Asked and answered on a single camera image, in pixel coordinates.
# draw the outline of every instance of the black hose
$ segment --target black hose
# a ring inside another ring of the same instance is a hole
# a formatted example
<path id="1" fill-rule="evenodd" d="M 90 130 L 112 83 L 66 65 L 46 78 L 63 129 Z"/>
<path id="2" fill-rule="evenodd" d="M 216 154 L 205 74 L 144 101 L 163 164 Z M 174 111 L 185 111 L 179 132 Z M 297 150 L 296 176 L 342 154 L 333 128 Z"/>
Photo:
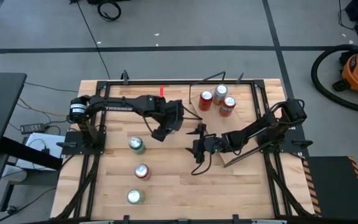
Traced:
<path id="1" fill-rule="evenodd" d="M 110 17 L 107 13 L 103 12 L 101 10 L 101 7 L 104 4 L 112 4 L 114 7 L 116 7 L 118 10 L 118 15 L 116 17 Z M 105 21 L 112 22 L 112 21 L 117 20 L 121 16 L 121 8 L 113 0 L 103 0 L 98 4 L 98 13 L 99 13 L 99 16 L 102 17 L 102 19 L 104 19 Z"/>
<path id="2" fill-rule="evenodd" d="M 355 54 L 358 54 L 358 46 L 355 45 L 351 45 L 351 44 L 342 44 L 342 45 L 338 45 L 333 47 L 332 49 L 329 49 L 325 52 L 323 52 L 314 62 L 312 68 L 311 68 L 311 80 L 313 81 L 314 86 L 316 87 L 316 89 L 323 94 L 326 98 L 332 100 L 333 102 L 344 106 L 346 108 L 358 111 L 358 105 L 352 102 L 349 102 L 347 100 L 344 100 L 338 96 L 336 96 L 335 94 L 331 93 L 330 91 L 328 91 L 327 89 L 324 88 L 324 86 L 320 83 L 320 81 L 318 80 L 318 76 L 317 76 L 317 70 L 318 67 L 320 66 L 320 63 L 330 54 L 335 53 L 337 51 L 340 50 L 347 50 L 347 51 L 351 51 L 354 52 Z"/>

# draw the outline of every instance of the green soda can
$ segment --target green soda can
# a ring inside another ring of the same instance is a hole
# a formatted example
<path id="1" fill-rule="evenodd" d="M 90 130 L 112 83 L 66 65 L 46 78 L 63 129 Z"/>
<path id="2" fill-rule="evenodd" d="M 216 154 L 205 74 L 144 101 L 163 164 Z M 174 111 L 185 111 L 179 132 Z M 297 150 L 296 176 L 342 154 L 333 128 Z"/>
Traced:
<path id="1" fill-rule="evenodd" d="M 128 192 L 127 200 L 130 204 L 140 205 L 146 199 L 146 195 L 142 190 L 132 189 Z"/>
<path id="2" fill-rule="evenodd" d="M 143 154 L 146 150 L 143 140 L 139 137 L 131 137 L 129 139 L 129 147 L 131 147 L 136 154 Z"/>

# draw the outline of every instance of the can lid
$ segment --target can lid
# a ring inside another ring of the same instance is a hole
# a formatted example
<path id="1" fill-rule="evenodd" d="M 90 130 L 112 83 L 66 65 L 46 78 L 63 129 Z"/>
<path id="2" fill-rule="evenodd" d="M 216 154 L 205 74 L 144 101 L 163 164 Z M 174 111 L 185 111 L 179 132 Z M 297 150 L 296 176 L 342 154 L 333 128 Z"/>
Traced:
<path id="1" fill-rule="evenodd" d="M 234 100 L 233 97 L 226 97 L 226 99 L 224 99 L 224 103 L 228 106 L 234 106 L 236 105 L 236 101 Z"/>
<path id="2" fill-rule="evenodd" d="M 218 85 L 218 87 L 216 87 L 216 91 L 221 94 L 226 93 L 227 87 L 225 85 Z"/>
<path id="3" fill-rule="evenodd" d="M 204 91 L 201 96 L 205 99 L 205 100 L 210 100 L 212 98 L 212 93 L 210 91 Z"/>
<path id="4" fill-rule="evenodd" d="M 129 146 L 133 148 L 138 148 L 142 145 L 142 140 L 138 137 L 131 137 L 129 139 Z"/>
<path id="5" fill-rule="evenodd" d="M 135 167 L 135 174 L 138 177 L 146 176 L 148 171 L 149 171 L 149 169 L 147 168 L 147 166 L 145 164 L 139 164 Z"/>
<path id="6" fill-rule="evenodd" d="M 138 190 L 131 190 L 128 193 L 128 201 L 136 203 L 140 200 L 140 192 Z"/>

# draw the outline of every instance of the soda can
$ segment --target soda can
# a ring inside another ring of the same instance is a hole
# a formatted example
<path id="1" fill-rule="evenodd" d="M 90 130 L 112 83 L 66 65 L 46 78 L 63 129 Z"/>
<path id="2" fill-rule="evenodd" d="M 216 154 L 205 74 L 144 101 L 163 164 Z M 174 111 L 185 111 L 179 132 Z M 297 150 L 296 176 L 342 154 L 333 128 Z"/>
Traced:
<path id="1" fill-rule="evenodd" d="M 227 96 L 227 86 L 218 85 L 214 91 L 213 103 L 215 105 L 220 105 L 226 96 Z"/>
<path id="2" fill-rule="evenodd" d="M 139 137 L 131 137 L 129 139 L 129 147 L 131 147 L 136 154 L 143 154 L 146 150 L 143 140 Z"/>
<path id="3" fill-rule="evenodd" d="M 234 107 L 236 106 L 236 101 L 233 97 L 228 96 L 224 99 L 219 109 L 219 114 L 223 117 L 228 117 L 233 112 Z"/>
<path id="4" fill-rule="evenodd" d="M 144 202 L 146 195 L 142 190 L 132 189 L 127 194 L 127 201 L 133 205 L 139 205 Z"/>
<path id="5" fill-rule="evenodd" d="M 210 91 L 204 91 L 200 94 L 200 102 L 198 108 L 202 111 L 208 111 L 212 104 L 212 93 Z"/>
<path id="6" fill-rule="evenodd" d="M 146 164 L 139 164 L 135 167 L 135 176 L 141 180 L 150 179 L 150 169 Z"/>

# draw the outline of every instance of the wooden table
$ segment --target wooden table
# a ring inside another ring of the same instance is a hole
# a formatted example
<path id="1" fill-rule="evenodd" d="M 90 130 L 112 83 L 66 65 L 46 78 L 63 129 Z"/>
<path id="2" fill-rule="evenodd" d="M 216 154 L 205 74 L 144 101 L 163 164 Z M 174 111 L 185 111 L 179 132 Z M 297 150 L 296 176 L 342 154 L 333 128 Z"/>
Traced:
<path id="1" fill-rule="evenodd" d="M 265 89 L 270 106 L 285 99 L 279 79 L 266 79 Z M 79 95 L 93 95 L 97 81 L 82 81 Z M 236 111 L 244 127 L 256 120 L 250 88 L 229 85 L 229 93 L 237 99 Z M 195 112 L 188 102 L 188 85 L 165 85 L 164 97 L 168 100 L 182 99 L 183 105 Z M 197 96 L 214 85 L 196 85 L 192 95 Z M 159 86 L 114 86 L 110 96 L 135 98 L 139 95 L 159 95 Z M 148 119 L 152 129 L 158 124 Z M 213 155 L 210 170 L 199 176 L 190 172 L 197 166 L 193 155 L 185 147 L 191 147 L 197 136 L 186 135 L 196 128 L 197 121 L 185 120 L 181 130 L 167 136 L 164 142 L 151 138 L 143 119 L 135 113 L 108 112 L 106 116 L 106 150 L 99 163 L 92 220 L 161 219 L 231 219 L 273 218 L 269 185 L 263 156 L 256 153 L 233 166 L 223 168 L 219 154 Z M 128 147 L 131 136 L 141 137 L 147 147 L 146 153 L 135 155 Z M 75 156 L 60 173 L 51 217 L 58 215 L 78 188 L 83 156 Z M 151 179 L 142 181 L 135 177 L 134 167 L 145 163 L 152 172 Z M 308 184 L 301 160 L 282 154 L 283 171 L 288 188 L 309 212 L 314 213 Z M 200 170 L 206 168 L 204 163 Z M 126 195 L 130 189 L 144 190 L 146 201 L 142 205 L 130 205 Z M 284 214 L 281 192 L 278 192 L 280 211 Z M 81 214 L 85 214 L 88 193 L 84 194 Z"/>

